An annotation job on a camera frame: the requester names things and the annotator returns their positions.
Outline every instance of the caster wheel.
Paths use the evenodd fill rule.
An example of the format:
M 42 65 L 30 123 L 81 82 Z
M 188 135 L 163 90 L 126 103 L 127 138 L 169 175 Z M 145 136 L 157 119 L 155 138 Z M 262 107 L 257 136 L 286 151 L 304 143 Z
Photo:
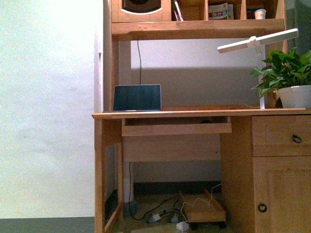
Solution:
M 191 222 L 191 223 L 189 223 L 189 226 L 190 226 L 191 230 L 193 230 L 193 231 L 198 229 L 198 224 L 197 223 Z

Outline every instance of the desk surface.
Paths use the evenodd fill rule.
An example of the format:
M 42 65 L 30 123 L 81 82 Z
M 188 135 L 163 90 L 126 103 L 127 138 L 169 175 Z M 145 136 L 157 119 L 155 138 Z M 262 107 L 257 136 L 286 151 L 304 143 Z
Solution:
M 154 111 L 154 112 L 103 112 L 93 113 L 94 119 L 161 118 L 161 117 L 233 117 L 311 114 L 311 108 L 293 109 L 241 109 L 200 111 Z

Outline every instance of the drawer pull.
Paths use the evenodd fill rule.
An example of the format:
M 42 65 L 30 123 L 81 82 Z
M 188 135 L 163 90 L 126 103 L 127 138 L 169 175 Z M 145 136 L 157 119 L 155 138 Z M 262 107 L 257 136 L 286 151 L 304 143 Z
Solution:
M 301 137 L 298 137 L 298 136 L 295 135 L 295 134 L 292 136 L 292 140 L 293 140 L 295 143 L 302 143 Z
M 268 207 L 267 207 L 264 203 L 260 203 L 260 204 L 258 205 L 258 210 L 259 210 L 260 212 L 262 212 L 262 213 L 266 212 L 267 209 L 268 209 Z

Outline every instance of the potted plant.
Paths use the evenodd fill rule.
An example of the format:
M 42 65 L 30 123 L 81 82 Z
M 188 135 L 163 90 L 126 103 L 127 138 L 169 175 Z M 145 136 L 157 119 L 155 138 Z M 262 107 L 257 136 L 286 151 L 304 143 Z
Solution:
M 311 108 L 311 50 L 301 56 L 292 48 L 289 53 L 272 50 L 263 69 L 254 69 L 253 77 L 264 75 L 256 89 L 260 96 L 275 92 L 284 108 Z

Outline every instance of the green leaves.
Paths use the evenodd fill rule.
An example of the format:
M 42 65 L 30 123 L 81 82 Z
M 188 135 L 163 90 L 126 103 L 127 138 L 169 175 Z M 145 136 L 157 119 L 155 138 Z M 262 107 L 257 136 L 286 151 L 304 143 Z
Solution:
M 262 82 L 252 88 L 261 96 L 284 87 L 311 84 L 311 50 L 302 56 L 296 53 L 296 48 L 289 53 L 272 50 L 263 62 L 270 65 L 251 72 L 253 77 L 264 76 Z

